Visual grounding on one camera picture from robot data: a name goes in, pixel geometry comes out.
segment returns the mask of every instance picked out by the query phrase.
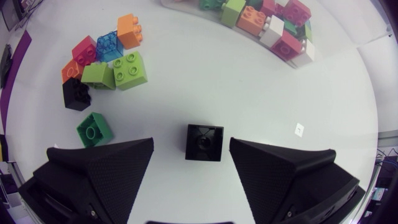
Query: lego duplo brick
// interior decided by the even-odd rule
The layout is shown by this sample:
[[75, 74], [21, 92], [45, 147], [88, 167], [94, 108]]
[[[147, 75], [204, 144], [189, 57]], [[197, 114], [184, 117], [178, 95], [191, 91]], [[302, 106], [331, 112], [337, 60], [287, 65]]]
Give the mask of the lego duplo brick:
[[84, 147], [102, 146], [113, 138], [111, 129], [99, 113], [88, 115], [76, 130]]
[[297, 67], [301, 67], [301, 66], [311, 63], [315, 60], [314, 45], [309, 40], [303, 40], [302, 45], [303, 45], [304, 51], [300, 55], [298, 55], [297, 57], [294, 57], [291, 60], [294, 63], [294, 65], [296, 65]]
[[311, 18], [311, 10], [299, 0], [290, 0], [284, 8], [284, 18], [301, 27]]
[[234, 27], [245, 5], [245, 0], [227, 0], [221, 7], [221, 23]]
[[252, 6], [246, 6], [236, 26], [258, 36], [265, 22], [266, 15], [264, 13], [255, 10]]
[[284, 23], [285, 23], [284, 29], [293, 36], [295, 36], [297, 34], [296, 26], [287, 19], [284, 19]]
[[96, 42], [88, 35], [72, 49], [73, 59], [82, 66], [95, 61]]
[[260, 42], [271, 48], [282, 37], [284, 25], [284, 22], [276, 16], [267, 17], [263, 30], [259, 34]]
[[65, 107], [72, 110], [83, 111], [91, 103], [88, 86], [77, 78], [69, 78], [63, 85], [63, 101]]
[[296, 28], [296, 30], [297, 30], [297, 33], [296, 33], [295, 37], [298, 40], [308, 39], [309, 41], [312, 42], [312, 31], [311, 31], [310, 26], [307, 23], [305, 23], [302, 27]]
[[277, 16], [279, 19], [283, 19], [283, 14], [284, 14], [284, 7], [278, 3], [275, 4], [275, 16]]
[[81, 82], [99, 90], [115, 90], [113, 69], [106, 62], [85, 67]]
[[302, 51], [302, 44], [292, 34], [284, 30], [282, 37], [272, 46], [271, 50], [284, 61], [288, 61]]
[[141, 25], [138, 18], [132, 14], [127, 14], [118, 19], [118, 39], [125, 49], [140, 46], [142, 41]]
[[189, 124], [185, 159], [221, 161], [223, 131], [223, 127]]
[[123, 45], [118, 39], [116, 31], [110, 32], [97, 39], [97, 60], [100, 62], [110, 62], [122, 56]]
[[71, 59], [61, 70], [62, 83], [65, 83], [69, 78], [77, 78], [81, 80], [84, 66], [79, 65], [74, 59]]
[[263, 0], [260, 12], [266, 16], [272, 16], [275, 14], [275, 1], [274, 0]]
[[133, 52], [113, 62], [114, 80], [117, 88], [127, 90], [148, 82], [144, 62], [139, 52]]
[[199, 1], [199, 7], [202, 10], [216, 10], [219, 11], [221, 10], [221, 7], [225, 0], [200, 0]]

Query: white table surface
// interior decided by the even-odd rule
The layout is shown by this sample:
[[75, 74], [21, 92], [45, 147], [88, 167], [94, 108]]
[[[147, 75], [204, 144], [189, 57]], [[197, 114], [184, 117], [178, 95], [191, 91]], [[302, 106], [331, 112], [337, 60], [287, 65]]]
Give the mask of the white table surface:
[[[44, 1], [29, 22], [32, 43], [11, 95], [11, 159], [25, 179], [32, 177], [47, 162], [48, 147], [82, 147], [76, 127], [94, 111], [112, 129], [110, 143], [154, 138], [129, 223], [254, 223], [228, 151], [230, 137], [335, 149], [335, 162], [366, 190], [377, 146], [368, 72], [338, 23], [316, 1], [307, 4], [317, 61], [295, 70], [247, 37], [158, 1]], [[126, 91], [90, 89], [90, 107], [66, 109], [60, 70], [72, 48], [86, 35], [96, 39], [115, 30], [117, 18], [130, 12], [144, 40], [124, 53], [141, 53], [148, 83]], [[13, 45], [22, 31], [12, 34]], [[297, 123], [305, 127], [302, 138], [294, 134]], [[187, 124], [224, 127], [221, 162], [184, 159]]]

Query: white lego brick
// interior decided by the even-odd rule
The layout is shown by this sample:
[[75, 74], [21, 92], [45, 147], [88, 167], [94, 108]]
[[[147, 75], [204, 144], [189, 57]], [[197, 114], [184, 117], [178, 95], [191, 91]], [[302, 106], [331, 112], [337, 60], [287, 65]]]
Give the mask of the white lego brick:
[[297, 67], [301, 67], [315, 60], [315, 47], [309, 40], [303, 40], [302, 53], [292, 59], [292, 62]]
[[260, 42], [271, 48], [281, 37], [284, 32], [285, 22], [276, 16], [267, 17], [266, 23], [260, 32]]

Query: white wall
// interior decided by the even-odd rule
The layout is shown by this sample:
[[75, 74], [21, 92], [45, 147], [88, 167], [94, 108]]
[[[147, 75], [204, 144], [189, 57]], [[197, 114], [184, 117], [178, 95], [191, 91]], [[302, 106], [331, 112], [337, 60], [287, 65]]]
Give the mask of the white wall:
[[398, 129], [398, 44], [382, 37], [358, 48], [376, 97], [379, 132]]

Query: pink lego brick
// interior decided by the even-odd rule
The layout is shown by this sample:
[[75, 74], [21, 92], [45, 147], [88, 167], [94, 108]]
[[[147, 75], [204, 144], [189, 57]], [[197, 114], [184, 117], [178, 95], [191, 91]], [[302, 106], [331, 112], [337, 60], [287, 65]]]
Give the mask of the pink lego brick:
[[288, 61], [296, 57], [303, 49], [302, 43], [284, 30], [282, 37], [272, 46], [271, 50], [281, 59]]
[[73, 59], [82, 66], [95, 61], [97, 43], [88, 35], [72, 50]]
[[299, 0], [290, 0], [283, 12], [284, 17], [297, 27], [303, 26], [311, 18], [311, 10]]
[[285, 7], [281, 6], [281, 5], [278, 4], [278, 3], [275, 5], [275, 16], [277, 16], [279, 19], [280, 19], [281, 17], [283, 17], [284, 8], [285, 8]]
[[260, 12], [266, 16], [272, 16], [275, 14], [275, 1], [274, 0], [263, 0]]

